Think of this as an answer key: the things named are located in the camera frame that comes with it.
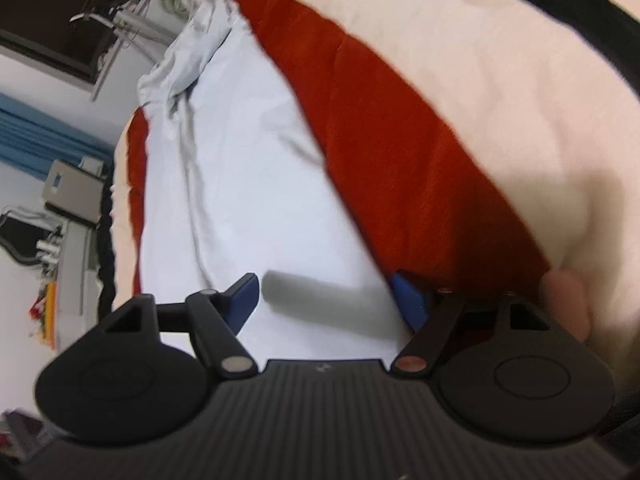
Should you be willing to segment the person hand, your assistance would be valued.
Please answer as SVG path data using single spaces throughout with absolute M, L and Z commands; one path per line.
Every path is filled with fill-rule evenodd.
M 544 274 L 540 296 L 550 316 L 567 333 L 585 342 L 591 333 L 591 314 L 587 287 L 570 269 L 554 269 Z

